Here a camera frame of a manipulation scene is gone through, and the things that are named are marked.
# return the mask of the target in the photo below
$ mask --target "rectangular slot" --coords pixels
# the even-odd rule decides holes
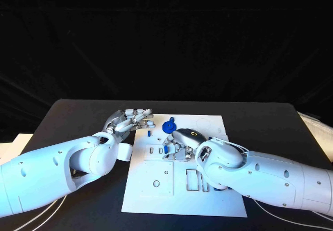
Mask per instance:
[[[206,180],[203,178],[203,175],[202,175],[202,185],[203,185],[203,192],[207,192],[209,191],[209,187],[207,187],[207,183],[206,183]]]
[[[197,171],[191,169],[186,169],[186,189],[199,191]]]

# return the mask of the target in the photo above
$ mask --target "black table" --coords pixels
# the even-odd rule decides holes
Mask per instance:
[[[295,109],[285,103],[59,100],[23,152],[91,136],[101,131],[114,111],[131,108],[151,108],[155,114],[222,115],[230,142],[249,150],[331,169],[330,161]],[[125,142],[132,144],[132,141],[134,132]],[[314,230],[274,218],[253,200],[245,197],[248,218],[121,213],[128,167],[128,162],[116,160],[109,174],[67,195],[57,213],[39,230]],[[333,228],[331,222],[310,211],[261,204],[271,213],[294,222]],[[26,230],[31,230],[41,223],[54,208],[56,206]],[[0,230],[17,228],[43,209],[44,207],[1,218]]]

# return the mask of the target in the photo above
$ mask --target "robotic hand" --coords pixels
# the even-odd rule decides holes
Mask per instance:
[[[47,205],[129,161],[129,130],[154,128],[151,109],[118,110],[102,132],[24,153],[0,166],[0,217]],[[85,175],[75,177],[70,168]]]
[[[269,205],[333,216],[333,171],[249,151],[216,137],[206,140],[191,129],[177,129],[163,145],[170,143],[176,153],[163,159],[184,162],[194,155],[197,171],[216,189],[230,187]]]

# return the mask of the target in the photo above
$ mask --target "black object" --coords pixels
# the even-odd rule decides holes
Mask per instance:
[[[95,134],[109,115],[127,108],[151,108],[157,114],[222,115],[230,142],[314,167],[333,168],[294,107],[285,103],[59,100],[23,152]],[[125,139],[129,144],[132,141],[134,132]],[[121,213],[128,167],[128,162],[116,161],[109,174],[67,195],[40,230],[317,230],[278,220],[245,197],[248,218]],[[261,204],[272,214],[294,222],[331,227],[330,221],[310,211]],[[54,208],[29,224],[26,230],[43,222]],[[16,229],[43,209],[1,218],[1,231]]]

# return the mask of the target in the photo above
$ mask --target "blue object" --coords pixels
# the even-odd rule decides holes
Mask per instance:
[[[167,122],[164,122],[164,124],[161,125],[161,129],[163,129],[163,132],[167,134],[170,134],[177,129],[173,117],[170,118]]]

